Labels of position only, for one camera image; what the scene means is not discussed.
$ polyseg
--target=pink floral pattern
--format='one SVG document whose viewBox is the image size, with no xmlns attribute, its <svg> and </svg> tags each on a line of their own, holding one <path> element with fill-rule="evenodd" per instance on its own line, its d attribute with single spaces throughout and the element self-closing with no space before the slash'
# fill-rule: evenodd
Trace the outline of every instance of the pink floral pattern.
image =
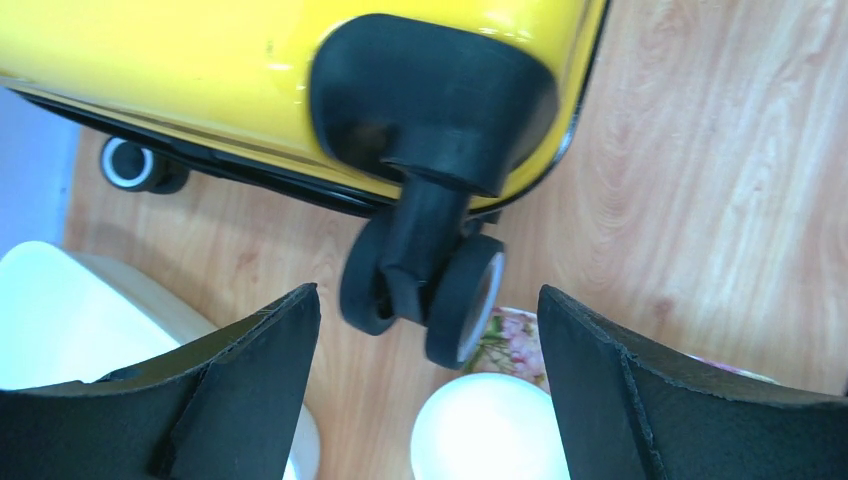
<svg viewBox="0 0 848 480">
<path fill-rule="evenodd" d="M 722 370 L 744 375 L 769 383 L 771 378 L 747 370 L 690 357 Z M 480 344 L 471 360 L 465 365 L 465 373 L 498 372 L 522 378 L 550 393 L 548 375 L 539 343 L 539 327 L 536 315 L 514 308 L 495 308 L 492 318 L 480 339 Z"/>
</svg>

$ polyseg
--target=white object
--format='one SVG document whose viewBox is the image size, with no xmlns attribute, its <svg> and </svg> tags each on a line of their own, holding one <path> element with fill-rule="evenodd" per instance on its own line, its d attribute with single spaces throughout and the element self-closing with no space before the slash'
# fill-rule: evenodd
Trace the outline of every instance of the white object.
<svg viewBox="0 0 848 480">
<path fill-rule="evenodd" d="M 477 373 L 436 391 L 415 420 L 416 480 L 567 480 L 550 395 L 501 373 Z"/>
<path fill-rule="evenodd" d="M 309 410 L 301 406 L 283 480 L 313 480 L 318 475 L 320 459 L 321 441 L 318 437 L 318 427 Z"/>
<path fill-rule="evenodd" d="M 215 330 L 111 258 L 26 242 L 0 260 L 0 389 L 93 382 Z M 285 479 L 314 479 L 319 455 L 315 421 L 302 407 Z"/>
</svg>

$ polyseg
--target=wheel caster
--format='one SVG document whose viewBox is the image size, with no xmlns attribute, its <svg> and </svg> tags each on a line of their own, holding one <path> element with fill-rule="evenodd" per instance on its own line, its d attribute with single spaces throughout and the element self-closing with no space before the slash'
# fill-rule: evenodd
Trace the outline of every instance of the wheel caster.
<svg viewBox="0 0 848 480">
<path fill-rule="evenodd" d="M 189 176 L 184 166 L 119 137 L 103 145 L 100 172 L 119 190 L 162 195 L 178 192 Z"/>
<path fill-rule="evenodd" d="M 498 221 L 501 219 L 501 213 L 503 212 L 501 210 L 498 210 L 466 220 L 465 223 L 462 225 L 463 234 L 465 236 L 470 236 L 478 233 L 483 233 L 483 228 L 486 226 L 486 224 L 498 224 Z"/>
<path fill-rule="evenodd" d="M 474 353 L 489 321 L 504 270 L 503 243 L 471 235 L 448 260 L 427 315 L 427 358 L 458 369 Z"/>
<path fill-rule="evenodd" d="M 348 255 L 339 289 L 342 317 L 369 335 L 380 335 L 396 317 L 379 262 L 391 227 L 392 211 L 384 210 L 368 221 Z"/>
</svg>

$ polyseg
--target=gray wall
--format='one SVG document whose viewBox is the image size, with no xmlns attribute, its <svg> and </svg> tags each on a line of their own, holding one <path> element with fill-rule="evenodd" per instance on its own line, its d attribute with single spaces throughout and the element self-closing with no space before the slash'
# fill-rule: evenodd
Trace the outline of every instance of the gray wall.
<svg viewBox="0 0 848 480">
<path fill-rule="evenodd" d="M 0 88 L 0 256 L 60 244 L 80 129 Z"/>
</svg>

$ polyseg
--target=white bowl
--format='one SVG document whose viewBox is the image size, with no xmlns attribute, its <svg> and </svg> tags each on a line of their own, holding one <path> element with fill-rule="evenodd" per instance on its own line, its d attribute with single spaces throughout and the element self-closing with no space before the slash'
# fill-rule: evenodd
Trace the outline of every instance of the white bowl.
<svg viewBox="0 0 848 480">
<path fill-rule="evenodd" d="M 318 475 L 320 459 L 321 440 L 318 427 L 309 410 L 301 406 L 283 480 L 313 480 Z"/>
<path fill-rule="evenodd" d="M 0 261 L 0 388 L 82 380 L 215 331 L 199 313 L 117 260 L 26 242 Z"/>
<path fill-rule="evenodd" d="M 447 383 L 415 420 L 416 480 L 564 480 L 568 464 L 551 396 L 501 373 Z"/>
</svg>

